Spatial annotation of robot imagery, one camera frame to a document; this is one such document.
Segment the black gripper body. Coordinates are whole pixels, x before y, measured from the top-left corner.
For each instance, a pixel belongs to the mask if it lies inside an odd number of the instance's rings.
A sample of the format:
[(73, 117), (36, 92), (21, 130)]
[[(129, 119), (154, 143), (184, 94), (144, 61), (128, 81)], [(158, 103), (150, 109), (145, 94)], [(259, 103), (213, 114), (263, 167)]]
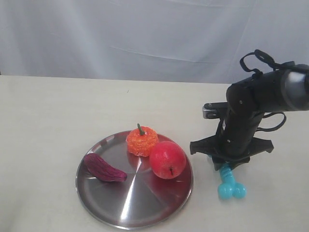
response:
[(217, 136), (221, 155), (212, 155), (215, 170), (224, 164), (231, 169), (248, 163), (250, 157), (258, 153), (250, 153), (248, 146), (254, 137), (264, 113), (252, 112), (249, 115), (236, 114), (231, 107), (220, 121)]

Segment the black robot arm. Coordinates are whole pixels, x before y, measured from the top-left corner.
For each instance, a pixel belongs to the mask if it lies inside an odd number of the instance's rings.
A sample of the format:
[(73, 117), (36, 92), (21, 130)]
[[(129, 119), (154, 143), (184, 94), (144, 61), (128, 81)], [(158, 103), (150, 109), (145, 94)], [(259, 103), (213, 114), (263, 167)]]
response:
[(251, 156), (272, 152), (270, 140), (255, 138), (257, 131), (271, 132), (282, 127), (261, 128), (262, 119), (285, 112), (309, 109), (309, 67), (293, 65), (232, 84), (225, 102), (206, 103), (205, 119), (219, 119), (216, 134), (190, 143), (190, 153), (211, 156), (215, 170), (224, 164), (231, 169), (248, 163)]

